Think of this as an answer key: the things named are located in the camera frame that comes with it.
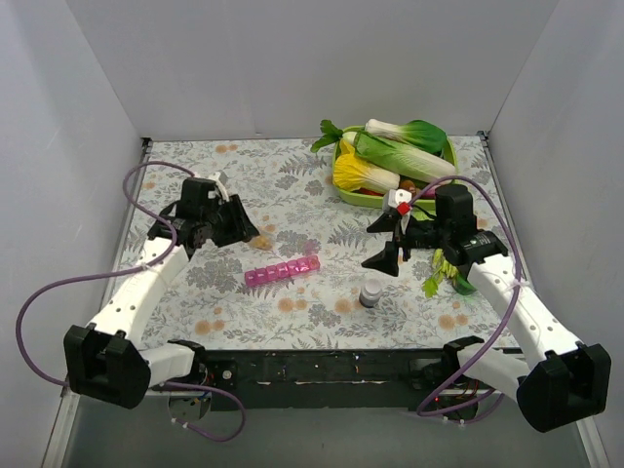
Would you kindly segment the clear bottle of yellow pills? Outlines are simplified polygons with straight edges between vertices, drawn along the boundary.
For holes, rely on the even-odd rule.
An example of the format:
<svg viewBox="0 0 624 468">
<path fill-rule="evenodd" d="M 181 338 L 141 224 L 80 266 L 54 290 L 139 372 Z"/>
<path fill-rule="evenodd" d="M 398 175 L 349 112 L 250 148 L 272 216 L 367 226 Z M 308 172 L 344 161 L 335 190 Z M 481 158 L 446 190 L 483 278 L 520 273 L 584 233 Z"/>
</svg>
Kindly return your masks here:
<svg viewBox="0 0 624 468">
<path fill-rule="evenodd" d="M 249 245 L 257 250 L 272 251 L 274 248 L 274 239 L 269 234 L 261 233 L 258 236 L 253 237 L 249 241 Z"/>
</svg>

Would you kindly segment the pink weekly pill organizer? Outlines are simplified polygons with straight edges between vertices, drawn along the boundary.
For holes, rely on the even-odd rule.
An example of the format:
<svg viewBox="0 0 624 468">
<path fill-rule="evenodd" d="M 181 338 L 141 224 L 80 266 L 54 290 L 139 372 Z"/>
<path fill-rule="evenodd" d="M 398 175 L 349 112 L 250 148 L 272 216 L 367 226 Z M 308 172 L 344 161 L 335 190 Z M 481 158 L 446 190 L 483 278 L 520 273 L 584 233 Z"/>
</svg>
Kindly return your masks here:
<svg viewBox="0 0 624 468">
<path fill-rule="evenodd" d="M 321 261 L 313 254 L 246 271 L 244 273 L 244 282 L 247 287 L 255 288 L 315 272 L 320 268 Z"/>
</svg>

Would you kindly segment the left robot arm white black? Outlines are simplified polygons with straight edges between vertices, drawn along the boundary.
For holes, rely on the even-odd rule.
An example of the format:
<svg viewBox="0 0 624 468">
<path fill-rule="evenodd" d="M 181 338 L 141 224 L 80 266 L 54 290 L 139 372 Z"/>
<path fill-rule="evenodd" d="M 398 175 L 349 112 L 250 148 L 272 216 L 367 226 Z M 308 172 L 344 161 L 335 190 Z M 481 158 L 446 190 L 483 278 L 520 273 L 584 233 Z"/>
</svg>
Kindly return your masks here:
<svg viewBox="0 0 624 468">
<path fill-rule="evenodd" d="M 259 232 L 241 199 L 216 172 L 184 180 L 148 231 L 130 275 L 85 327 L 73 326 L 63 340 L 70 389 L 80 395 L 133 409 L 148 389 L 171 380 L 188 390 L 208 376 L 203 346 L 184 339 L 146 349 L 147 322 L 174 279 L 207 242 L 221 248 L 249 242 Z"/>
</svg>

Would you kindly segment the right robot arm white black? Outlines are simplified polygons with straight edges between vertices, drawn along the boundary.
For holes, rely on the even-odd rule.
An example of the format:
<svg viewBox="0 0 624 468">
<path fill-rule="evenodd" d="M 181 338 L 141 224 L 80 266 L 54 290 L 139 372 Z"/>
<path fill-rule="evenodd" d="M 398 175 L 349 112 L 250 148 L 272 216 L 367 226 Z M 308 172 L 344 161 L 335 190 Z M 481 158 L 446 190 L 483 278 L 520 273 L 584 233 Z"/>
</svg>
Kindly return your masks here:
<svg viewBox="0 0 624 468">
<path fill-rule="evenodd" d="M 494 349 L 476 336 L 459 338 L 443 348 L 443 381 L 417 407 L 422 417 L 445 416 L 476 405 L 473 398 L 455 406 L 435 409 L 433 401 L 448 387 L 469 381 L 483 383 L 489 393 L 513 400 L 526 422 L 545 433 L 602 413 L 607 402 L 611 359 L 600 345 L 587 345 L 569 331 L 524 280 L 523 266 L 512 241 L 502 242 L 478 227 L 473 212 L 472 182 L 445 181 L 435 189 L 432 219 L 412 215 L 416 198 L 393 189 L 383 197 L 382 214 L 370 233 L 392 235 L 380 253 L 363 267 L 396 277 L 400 259 L 414 249 L 439 249 L 460 278 L 478 291 L 500 317 L 497 332 L 509 331 L 520 345 L 517 359 Z"/>
</svg>

